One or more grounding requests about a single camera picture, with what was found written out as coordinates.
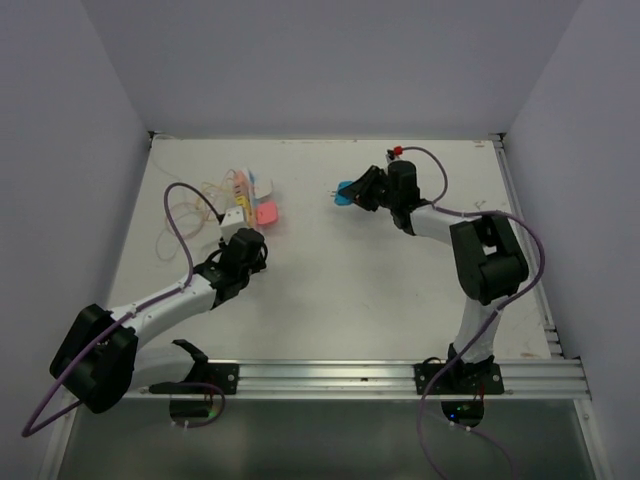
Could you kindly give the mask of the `blue plug adapter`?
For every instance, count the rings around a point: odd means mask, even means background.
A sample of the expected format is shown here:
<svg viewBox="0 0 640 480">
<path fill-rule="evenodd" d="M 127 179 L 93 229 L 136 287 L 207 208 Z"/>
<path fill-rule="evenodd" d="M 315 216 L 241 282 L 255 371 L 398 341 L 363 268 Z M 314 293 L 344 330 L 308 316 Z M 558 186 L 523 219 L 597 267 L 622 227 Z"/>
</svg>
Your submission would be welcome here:
<svg viewBox="0 0 640 480">
<path fill-rule="evenodd" d="M 351 184 L 352 184 L 352 181 L 350 180 L 341 181 L 338 183 L 336 189 L 330 192 L 330 197 L 333 199 L 333 203 L 336 206 L 340 206 L 340 207 L 349 206 L 353 203 L 353 201 L 350 198 L 347 198 L 342 194 L 342 191 L 347 187 L 349 187 Z"/>
</svg>

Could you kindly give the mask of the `pink plug adapter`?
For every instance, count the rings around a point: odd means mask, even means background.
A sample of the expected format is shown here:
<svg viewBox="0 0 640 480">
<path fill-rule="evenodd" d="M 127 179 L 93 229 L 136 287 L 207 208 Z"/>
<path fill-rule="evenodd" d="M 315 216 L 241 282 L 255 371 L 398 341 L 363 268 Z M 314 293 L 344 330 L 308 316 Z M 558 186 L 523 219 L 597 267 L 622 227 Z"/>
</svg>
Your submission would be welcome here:
<svg viewBox="0 0 640 480">
<path fill-rule="evenodd" d="M 275 224 L 279 220 L 279 210 L 275 201 L 266 201 L 256 207 L 256 224 L 266 227 Z"/>
</svg>

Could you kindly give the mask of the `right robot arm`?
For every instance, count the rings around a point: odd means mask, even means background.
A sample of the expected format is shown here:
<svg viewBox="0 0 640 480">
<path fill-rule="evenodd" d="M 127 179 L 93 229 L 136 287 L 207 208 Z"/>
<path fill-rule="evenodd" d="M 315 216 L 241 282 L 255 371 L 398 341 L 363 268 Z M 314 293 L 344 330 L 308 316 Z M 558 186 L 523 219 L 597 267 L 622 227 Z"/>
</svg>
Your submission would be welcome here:
<svg viewBox="0 0 640 480">
<path fill-rule="evenodd" d="M 340 186 L 337 194 L 366 211 L 385 208 L 398 229 L 452 249 L 466 296 L 462 320 L 445 362 L 425 359 L 415 364 L 418 394 L 504 393 L 494 339 L 506 302 L 529 277 L 509 217 L 447 211 L 422 198 L 417 169 L 406 160 L 394 160 L 386 168 L 372 166 L 359 179 Z"/>
</svg>

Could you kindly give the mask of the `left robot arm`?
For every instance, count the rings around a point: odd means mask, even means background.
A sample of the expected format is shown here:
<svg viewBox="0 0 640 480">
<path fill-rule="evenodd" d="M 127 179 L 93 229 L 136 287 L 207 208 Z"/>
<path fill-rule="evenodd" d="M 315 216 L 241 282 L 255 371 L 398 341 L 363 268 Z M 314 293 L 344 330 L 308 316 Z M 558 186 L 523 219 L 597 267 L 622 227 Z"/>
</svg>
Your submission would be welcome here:
<svg viewBox="0 0 640 480">
<path fill-rule="evenodd" d="M 222 249 L 170 287 L 139 302 L 77 315 L 49 371 L 91 412 L 103 413 L 134 387 L 138 351 L 184 320 L 213 310 L 266 268 L 264 236 L 241 228 Z"/>
</svg>

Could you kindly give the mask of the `yellow olive USB charger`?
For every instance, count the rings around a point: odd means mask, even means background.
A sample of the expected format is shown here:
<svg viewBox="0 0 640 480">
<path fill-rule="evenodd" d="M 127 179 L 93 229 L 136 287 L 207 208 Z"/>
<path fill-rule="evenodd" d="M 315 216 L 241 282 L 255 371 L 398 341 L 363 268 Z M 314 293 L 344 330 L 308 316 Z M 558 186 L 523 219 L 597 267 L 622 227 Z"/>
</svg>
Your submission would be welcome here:
<svg viewBox="0 0 640 480">
<path fill-rule="evenodd" d="M 238 195 L 235 197 L 236 204 L 238 206 L 243 206 L 249 208 L 251 206 L 250 200 L 245 195 Z"/>
</svg>

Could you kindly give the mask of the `beige brown USB charger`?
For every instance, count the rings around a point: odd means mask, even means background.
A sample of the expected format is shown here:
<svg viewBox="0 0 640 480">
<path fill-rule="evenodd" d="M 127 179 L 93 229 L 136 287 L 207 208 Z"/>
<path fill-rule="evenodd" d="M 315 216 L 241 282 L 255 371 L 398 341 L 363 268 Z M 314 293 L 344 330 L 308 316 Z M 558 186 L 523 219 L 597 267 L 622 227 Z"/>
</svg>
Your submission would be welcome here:
<svg viewBox="0 0 640 480">
<path fill-rule="evenodd" d="M 249 196 L 249 189 L 243 183 L 235 184 L 233 191 L 235 196 Z"/>
</svg>

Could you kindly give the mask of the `salmon pink USB charger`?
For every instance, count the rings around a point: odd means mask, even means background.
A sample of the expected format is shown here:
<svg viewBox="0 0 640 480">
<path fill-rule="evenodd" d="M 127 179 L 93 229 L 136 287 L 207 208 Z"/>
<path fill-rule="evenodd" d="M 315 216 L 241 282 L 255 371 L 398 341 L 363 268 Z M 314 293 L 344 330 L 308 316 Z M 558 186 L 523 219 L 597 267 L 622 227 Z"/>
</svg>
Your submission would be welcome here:
<svg viewBox="0 0 640 480">
<path fill-rule="evenodd" d="M 240 186 L 240 185 L 245 185 L 246 183 L 247 183 L 247 179 L 244 173 L 242 171 L 236 172 L 234 175 L 234 184 Z"/>
</svg>

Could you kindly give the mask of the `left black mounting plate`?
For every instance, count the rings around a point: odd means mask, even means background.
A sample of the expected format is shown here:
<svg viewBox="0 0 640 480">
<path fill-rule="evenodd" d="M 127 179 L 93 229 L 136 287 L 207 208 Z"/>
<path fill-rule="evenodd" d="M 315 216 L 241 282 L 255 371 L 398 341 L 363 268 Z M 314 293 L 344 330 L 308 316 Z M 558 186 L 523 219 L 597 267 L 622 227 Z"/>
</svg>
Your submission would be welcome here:
<svg viewBox="0 0 640 480">
<path fill-rule="evenodd" d="M 239 380 L 239 365 L 236 363 L 197 363 L 180 381 L 161 382 L 149 387 L 151 394 L 208 395 L 210 387 L 198 387 L 195 383 L 211 384 L 225 395 L 235 395 Z"/>
</svg>

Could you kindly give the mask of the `black mounting plate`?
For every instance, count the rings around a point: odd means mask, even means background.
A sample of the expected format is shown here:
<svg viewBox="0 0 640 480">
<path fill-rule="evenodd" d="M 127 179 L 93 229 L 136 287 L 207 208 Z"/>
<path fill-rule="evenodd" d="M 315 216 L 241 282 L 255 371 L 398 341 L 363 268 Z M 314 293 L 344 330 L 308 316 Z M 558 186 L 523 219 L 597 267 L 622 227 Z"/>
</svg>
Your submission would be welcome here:
<svg viewBox="0 0 640 480">
<path fill-rule="evenodd" d="M 423 395 L 430 382 L 428 395 L 502 395 L 505 387 L 500 366 L 493 355 L 479 363 L 457 361 L 441 374 L 446 364 L 435 357 L 413 365 L 414 382 L 418 395 Z"/>
<path fill-rule="evenodd" d="M 225 395 L 235 395 L 239 380 L 239 365 L 236 363 L 197 363 L 180 381 L 161 382 L 149 387 L 151 394 L 208 395 L 210 387 L 198 387 L 195 383 L 211 384 Z"/>
</svg>

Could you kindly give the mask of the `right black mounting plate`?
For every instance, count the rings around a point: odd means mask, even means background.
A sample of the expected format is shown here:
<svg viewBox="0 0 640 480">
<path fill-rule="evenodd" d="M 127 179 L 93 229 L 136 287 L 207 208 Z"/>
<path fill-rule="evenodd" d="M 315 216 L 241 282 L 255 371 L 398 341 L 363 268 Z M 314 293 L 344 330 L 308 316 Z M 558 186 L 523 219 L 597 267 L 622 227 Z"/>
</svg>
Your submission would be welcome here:
<svg viewBox="0 0 640 480">
<path fill-rule="evenodd" d="M 502 395 L 505 387 L 500 366 L 493 355 L 479 363 L 457 361 L 441 374 L 446 364 L 435 357 L 413 365 L 414 382 L 418 395 L 423 395 L 430 382 L 428 395 Z"/>
</svg>

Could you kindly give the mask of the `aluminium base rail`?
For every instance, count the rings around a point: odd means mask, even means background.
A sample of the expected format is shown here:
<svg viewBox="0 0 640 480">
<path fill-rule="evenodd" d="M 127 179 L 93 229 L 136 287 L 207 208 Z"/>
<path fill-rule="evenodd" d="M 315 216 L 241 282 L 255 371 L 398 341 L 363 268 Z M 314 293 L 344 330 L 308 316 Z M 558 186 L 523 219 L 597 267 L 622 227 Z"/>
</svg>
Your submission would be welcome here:
<svg viewBox="0 0 640 480">
<path fill-rule="evenodd" d="M 398 361 L 195 360 L 141 356 L 131 392 L 149 392 L 152 384 L 183 379 L 197 363 L 239 365 L 239 399 L 409 400 L 418 398 L 413 365 Z M 430 395 L 439 399 L 587 399 L 591 392 L 578 360 L 501 360 L 502 395 Z"/>
</svg>

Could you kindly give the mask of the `right side aluminium rail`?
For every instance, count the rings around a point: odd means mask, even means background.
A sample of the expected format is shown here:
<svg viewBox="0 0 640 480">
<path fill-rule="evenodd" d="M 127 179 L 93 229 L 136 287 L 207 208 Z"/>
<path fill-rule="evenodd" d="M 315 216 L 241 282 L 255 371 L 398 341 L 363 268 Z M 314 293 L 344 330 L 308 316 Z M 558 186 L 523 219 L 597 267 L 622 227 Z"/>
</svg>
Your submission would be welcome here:
<svg viewBox="0 0 640 480">
<path fill-rule="evenodd" d="M 492 134 L 491 141 L 494 146 L 498 165 L 505 185 L 505 190 L 510 205 L 510 211 L 520 220 L 524 220 L 524 214 L 522 213 L 520 202 L 508 165 L 505 150 L 505 134 Z M 528 233 L 528 231 L 520 224 L 516 223 L 514 229 L 516 232 L 516 236 L 519 239 L 521 248 L 529 263 L 530 273 L 532 276 L 535 276 L 539 267 L 539 253 L 536 242 Z M 553 359 L 564 359 L 565 355 L 560 343 L 557 327 L 552 318 L 551 310 L 542 281 L 539 281 L 536 286 L 533 287 L 526 295 L 513 302 L 508 307 L 508 310 L 513 310 L 516 306 L 521 304 L 522 300 L 524 300 L 528 306 L 532 306 L 533 302 L 535 302 L 536 307 L 534 311 L 534 317 L 536 320 L 538 320 L 540 328 L 544 331 L 551 357 Z"/>
</svg>

